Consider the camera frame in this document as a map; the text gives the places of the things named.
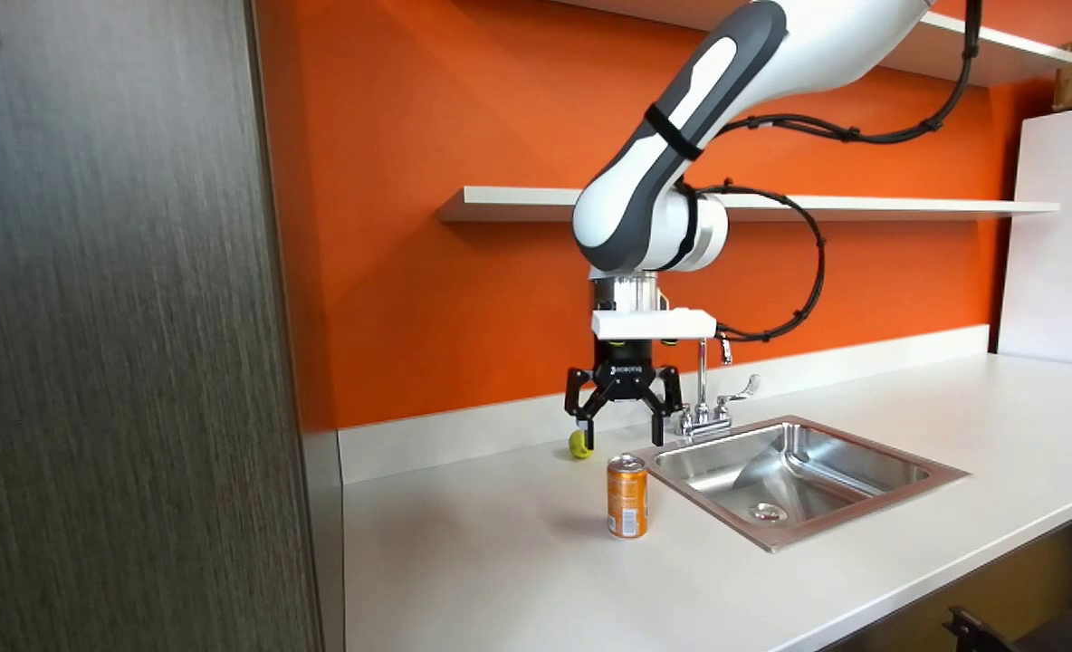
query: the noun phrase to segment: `cabinet door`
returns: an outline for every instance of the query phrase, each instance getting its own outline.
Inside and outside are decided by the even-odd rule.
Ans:
[[[242,0],[0,0],[0,652],[308,652]]]
[[[1013,216],[999,351],[1072,362],[1072,113],[1025,122],[1019,199],[1057,199],[1060,215]]]

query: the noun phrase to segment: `faucet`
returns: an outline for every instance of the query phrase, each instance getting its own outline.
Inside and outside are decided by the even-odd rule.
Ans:
[[[727,339],[719,339],[719,343],[720,343],[720,362],[727,366],[731,346],[727,346]],[[731,432],[731,402],[746,402],[761,386],[757,374],[750,374],[744,391],[719,396],[719,402],[710,402],[708,374],[710,374],[710,339],[699,339],[696,343],[696,402],[681,410],[681,419],[679,419],[681,437],[727,433]]]

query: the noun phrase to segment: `black cable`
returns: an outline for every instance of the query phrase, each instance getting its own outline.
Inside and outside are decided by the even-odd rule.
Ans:
[[[968,0],[961,81],[952,83],[952,92],[937,106],[937,113],[930,113],[915,125],[889,129],[889,133],[862,133],[857,125],[838,125],[838,122],[819,119],[819,117],[768,113],[768,117],[731,119],[731,122],[720,125],[720,133],[727,133],[727,129],[780,125],[780,129],[802,129],[802,133],[812,133],[812,139],[857,140],[857,145],[901,145],[901,140],[936,133],[956,113],[956,106],[965,100],[965,94],[970,87],[970,71],[973,71],[973,58],[978,58],[978,34],[982,34],[982,0]]]
[[[819,308],[819,297],[822,297],[822,286],[827,286],[827,235],[822,235],[815,215],[803,209],[798,199],[790,199],[784,193],[746,187],[746,183],[731,183],[731,182],[715,183],[715,187],[696,187],[696,193],[764,194],[773,204],[790,205],[812,229],[819,264],[815,264],[815,282],[812,282],[807,297],[802,300],[802,308],[785,323],[780,323],[773,331],[740,331],[740,327],[719,323],[719,339],[761,339],[761,343],[768,343],[768,339],[798,331]]]

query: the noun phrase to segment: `white countertop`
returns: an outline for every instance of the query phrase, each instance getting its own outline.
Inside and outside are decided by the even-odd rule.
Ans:
[[[764,554],[665,485],[649,537],[604,527],[608,433],[358,483],[343,492],[349,649],[819,649],[1072,521],[1072,366],[965,358],[740,407],[812,415],[970,469]]]

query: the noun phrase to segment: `wall shelf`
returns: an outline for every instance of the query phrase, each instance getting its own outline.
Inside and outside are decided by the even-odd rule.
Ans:
[[[580,187],[518,187],[518,183],[465,183],[442,209],[442,220],[489,223],[570,223]],[[914,199],[914,194],[795,194],[819,220],[978,220],[978,216],[1040,216],[1057,215],[1057,204],[1005,204],[1005,199]],[[764,194],[720,194],[737,220],[790,220],[785,205]]]
[[[744,0],[559,0],[574,7],[632,14],[684,28],[715,28]],[[965,23],[926,11],[925,23],[904,37],[904,44],[885,63],[885,67],[901,67],[915,76],[952,81],[961,71]],[[973,63],[973,87],[1019,83],[1054,76],[1072,64],[1072,49],[1025,41],[982,26],[982,53]]]

